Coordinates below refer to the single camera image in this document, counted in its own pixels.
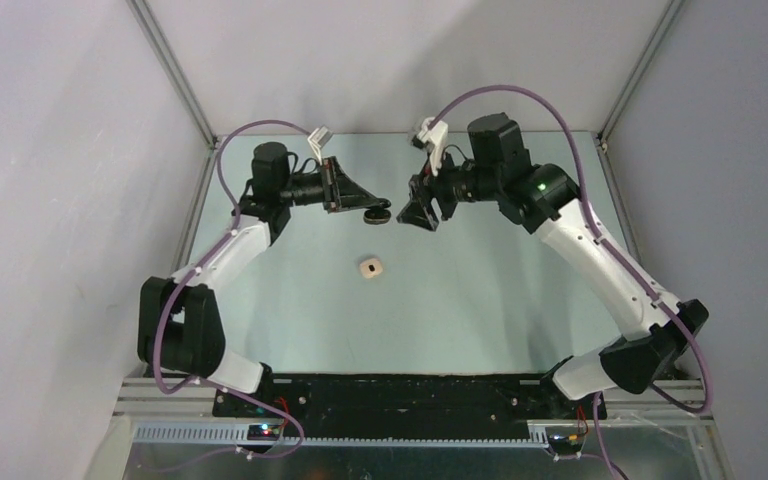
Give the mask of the beige earbud charging case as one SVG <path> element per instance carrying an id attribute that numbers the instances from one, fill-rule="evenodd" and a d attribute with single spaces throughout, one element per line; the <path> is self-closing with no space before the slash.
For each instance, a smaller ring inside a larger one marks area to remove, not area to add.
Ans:
<path id="1" fill-rule="evenodd" d="M 363 278 L 373 279 L 384 272 L 384 267 L 378 257 L 369 257 L 359 263 L 359 271 Z"/>

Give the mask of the controller board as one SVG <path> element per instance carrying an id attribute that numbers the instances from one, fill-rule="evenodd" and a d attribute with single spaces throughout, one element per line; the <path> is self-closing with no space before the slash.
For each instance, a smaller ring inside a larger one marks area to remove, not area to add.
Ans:
<path id="1" fill-rule="evenodd" d="M 281 424 L 250 424 L 246 432 L 246 440 L 250 442 L 277 441 L 281 437 L 282 430 Z"/>
<path id="2" fill-rule="evenodd" d="M 554 445 L 554 444 L 578 445 L 578 444 L 581 444 L 583 441 L 585 441 L 586 437 L 587 437 L 586 434 L 569 434 L 569 435 L 551 434 L 548 436 L 548 443 L 551 445 Z"/>

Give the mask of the left controller board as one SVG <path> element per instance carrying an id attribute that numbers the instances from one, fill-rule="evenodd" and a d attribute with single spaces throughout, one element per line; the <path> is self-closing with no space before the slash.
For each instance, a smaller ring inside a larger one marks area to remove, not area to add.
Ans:
<path id="1" fill-rule="evenodd" d="M 282 430 L 281 424 L 250 424 L 246 432 L 246 440 L 250 442 L 277 441 L 281 437 Z"/>

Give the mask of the right aluminium frame post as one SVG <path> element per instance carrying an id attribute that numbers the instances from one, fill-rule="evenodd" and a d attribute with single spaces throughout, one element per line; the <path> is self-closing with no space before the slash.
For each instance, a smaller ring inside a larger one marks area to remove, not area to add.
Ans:
<path id="1" fill-rule="evenodd" d="M 686 5 L 686 0 L 670 0 L 667 2 L 598 131 L 597 138 L 601 143 L 609 142 L 610 137 L 643 83 L 646 74 L 660 53 L 662 44 L 672 33 Z"/>

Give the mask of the left aluminium frame post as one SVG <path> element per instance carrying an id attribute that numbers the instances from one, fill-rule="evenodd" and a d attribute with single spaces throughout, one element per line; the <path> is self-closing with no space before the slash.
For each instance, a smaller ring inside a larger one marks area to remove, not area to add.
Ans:
<path id="1" fill-rule="evenodd" d="M 126 3 L 201 140 L 209 149 L 213 149 L 217 135 L 150 2 L 127 0 Z"/>

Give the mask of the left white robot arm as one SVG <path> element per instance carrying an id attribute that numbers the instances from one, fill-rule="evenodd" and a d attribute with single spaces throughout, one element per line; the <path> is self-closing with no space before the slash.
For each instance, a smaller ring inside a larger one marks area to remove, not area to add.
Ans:
<path id="1" fill-rule="evenodd" d="M 279 142 L 258 145 L 252 176 L 216 243 L 171 276 L 147 279 L 140 291 L 139 359 L 236 390 L 238 404 L 257 417 L 276 403 L 275 388 L 264 382 L 270 370 L 228 347 L 218 291 L 275 243 L 294 207 L 319 204 L 328 213 L 360 210 L 370 225 L 391 217 L 390 201 L 352 180 L 335 157 L 302 172 L 291 168 L 295 156 Z"/>

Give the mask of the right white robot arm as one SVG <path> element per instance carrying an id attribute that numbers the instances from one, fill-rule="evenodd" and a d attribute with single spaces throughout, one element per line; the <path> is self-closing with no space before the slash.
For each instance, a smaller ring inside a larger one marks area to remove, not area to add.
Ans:
<path id="1" fill-rule="evenodd" d="M 555 164 L 532 161 L 519 125 L 504 113 L 472 121 L 471 156 L 455 164 L 447 152 L 448 126 L 420 121 L 411 143 L 427 154 L 409 180 L 401 224 L 435 231 L 462 203 L 494 202 L 586 281 L 613 318 L 619 336 L 586 354 L 561 361 L 541 392 L 545 411 L 566 418 L 582 398 L 619 388 L 641 394 L 671 366 L 707 321 L 698 300 L 681 301 L 645 273 L 593 213 L 579 185 Z"/>

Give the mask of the aluminium frame post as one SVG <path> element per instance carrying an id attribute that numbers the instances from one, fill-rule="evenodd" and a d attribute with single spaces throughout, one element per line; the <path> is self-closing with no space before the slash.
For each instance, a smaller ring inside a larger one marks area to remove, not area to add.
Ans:
<path id="1" fill-rule="evenodd" d="M 660 53 L 662 44 L 672 33 L 686 5 L 686 0 L 670 0 L 667 2 L 598 131 L 597 138 L 601 143 L 609 142 L 610 137 L 643 83 L 646 74 Z"/>
<path id="2" fill-rule="evenodd" d="M 217 135 L 150 2 L 127 0 L 126 3 L 201 140 L 209 149 L 213 149 Z"/>

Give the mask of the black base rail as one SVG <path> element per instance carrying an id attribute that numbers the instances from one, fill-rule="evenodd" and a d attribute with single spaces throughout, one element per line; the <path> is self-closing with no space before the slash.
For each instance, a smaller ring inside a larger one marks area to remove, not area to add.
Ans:
<path id="1" fill-rule="evenodd" d="M 531 422 L 605 418 L 593 398 L 569 400 L 540 374 L 279 373 L 254 398 L 319 440 L 531 440 Z"/>

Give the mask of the right controller board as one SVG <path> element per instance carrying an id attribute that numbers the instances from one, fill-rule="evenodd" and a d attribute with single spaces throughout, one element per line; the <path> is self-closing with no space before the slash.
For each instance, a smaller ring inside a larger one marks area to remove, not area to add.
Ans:
<path id="1" fill-rule="evenodd" d="M 569 435 L 551 434 L 548 436 L 548 443 L 551 445 L 554 445 L 554 444 L 578 445 L 578 444 L 581 444 L 583 441 L 585 441 L 586 437 L 587 437 L 586 434 L 569 434 Z"/>

